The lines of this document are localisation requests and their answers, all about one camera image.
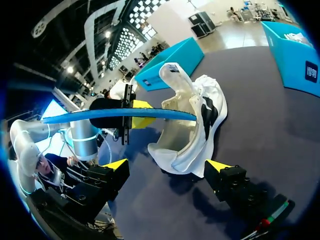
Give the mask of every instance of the white robotic arm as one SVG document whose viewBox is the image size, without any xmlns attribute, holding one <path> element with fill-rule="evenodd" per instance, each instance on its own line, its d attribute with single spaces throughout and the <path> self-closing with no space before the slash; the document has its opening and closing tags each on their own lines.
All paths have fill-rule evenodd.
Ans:
<svg viewBox="0 0 320 240">
<path fill-rule="evenodd" d="M 98 155 L 97 129 L 88 119 L 62 124 L 16 120 L 11 125 L 10 138 L 17 156 L 19 185 L 25 194 L 30 194 L 35 190 L 33 174 L 41 154 L 35 143 L 50 138 L 59 130 L 69 127 L 76 157 L 81 161 L 94 159 Z M 56 182 L 60 182 L 61 172 L 57 171 L 54 177 Z"/>
</svg>

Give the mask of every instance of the gray carpet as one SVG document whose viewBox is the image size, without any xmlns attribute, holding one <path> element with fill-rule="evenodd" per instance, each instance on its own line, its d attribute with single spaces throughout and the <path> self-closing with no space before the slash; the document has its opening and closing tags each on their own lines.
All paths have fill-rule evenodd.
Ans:
<svg viewBox="0 0 320 240">
<path fill-rule="evenodd" d="M 228 117 L 215 138 L 214 159 L 247 170 L 255 183 L 296 202 L 287 223 L 296 223 L 312 200 L 320 176 L 320 98 L 285 89 L 269 47 L 243 47 L 205 55 L 192 75 L 216 78 Z M 160 107 L 171 89 L 137 99 Z M 107 141 L 112 161 L 128 158 L 130 177 L 111 210 L 126 240 L 239 239 L 244 224 L 219 202 L 205 180 L 185 182 L 163 174 L 148 154 L 163 127 L 157 119 L 130 132 L 130 145 Z M 109 161 L 104 143 L 100 163 Z"/>
</svg>

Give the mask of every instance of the white cloth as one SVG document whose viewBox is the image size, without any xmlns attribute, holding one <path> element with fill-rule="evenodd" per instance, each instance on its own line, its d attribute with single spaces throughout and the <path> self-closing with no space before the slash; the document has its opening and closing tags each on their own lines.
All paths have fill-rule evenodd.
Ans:
<svg viewBox="0 0 320 240">
<path fill-rule="evenodd" d="M 124 82 L 122 81 L 122 79 L 120 79 L 110 89 L 110 92 L 109 92 L 110 97 L 116 100 L 123 99 L 125 97 L 126 84 L 131 84 L 133 92 L 136 91 L 138 84 L 135 80 L 133 80 L 133 78 L 131 79 L 130 82 Z"/>
<path fill-rule="evenodd" d="M 214 152 L 214 134 L 228 114 L 225 96 L 215 79 L 202 75 L 192 82 L 177 63 L 165 63 L 159 75 L 176 93 L 162 102 L 162 108 L 193 113 L 196 122 L 167 119 L 158 142 L 150 143 L 147 149 L 166 172 L 177 175 L 193 173 L 203 178 L 205 161 L 211 159 Z M 208 113 L 204 114 L 205 117 L 213 118 L 214 122 L 208 124 L 206 118 L 204 125 L 203 112 Z"/>
<path fill-rule="evenodd" d="M 299 32 L 298 34 L 294 34 L 294 33 L 284 34 L 284 37 L 288 40 L 295 41 L 295 42 L 302 43 L 302 44 L 306 44 L 306 45 L 309 45 L 310 47 L 313 47 L 313 45 L 302 34 L 302 32 Z"/>
</svg>

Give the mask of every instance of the blue stick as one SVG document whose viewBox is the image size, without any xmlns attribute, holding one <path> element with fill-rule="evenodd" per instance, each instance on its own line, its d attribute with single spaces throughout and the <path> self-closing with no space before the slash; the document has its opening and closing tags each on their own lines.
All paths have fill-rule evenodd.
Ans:
<svg viewBox="0 0 320 240">
<path fill-rule="evenodd" d="M 196 116 L 183 111 L 158 108 L 111 108 L 101 110 L 86 110 L 63 114 L 60 116 L 45 117 L 45 124 L 63 124 L 84 119 L 106 117 L 148 117 L 161 119 L 195 121 Z"/>
</svg>

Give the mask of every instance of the blue box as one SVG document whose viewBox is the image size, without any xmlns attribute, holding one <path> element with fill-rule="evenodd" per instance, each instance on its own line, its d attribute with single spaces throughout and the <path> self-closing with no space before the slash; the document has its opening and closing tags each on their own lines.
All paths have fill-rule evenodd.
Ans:
<svg viewBox="0 0 320 240">
<path fill-rule="evenodd" d="M 165 63 L 178 63 L 190 76 L 204 56 L 197 42 L 190 37 L 160 52 L 142 68 L 135 80 L 146 91 L 167 89 L 169 86 L 159 76 L 159 70 Z"/>
<path fill-rule="evenodd" d="M 278 66 L 283 86 L 320 97 L 317 51 L 304 43 L 286 39 L 284 34 L 302 33 L 309 42 L 310 38 L 302 29 L 280 22 L 262 22 L 262 26 Z"/>
</svg>

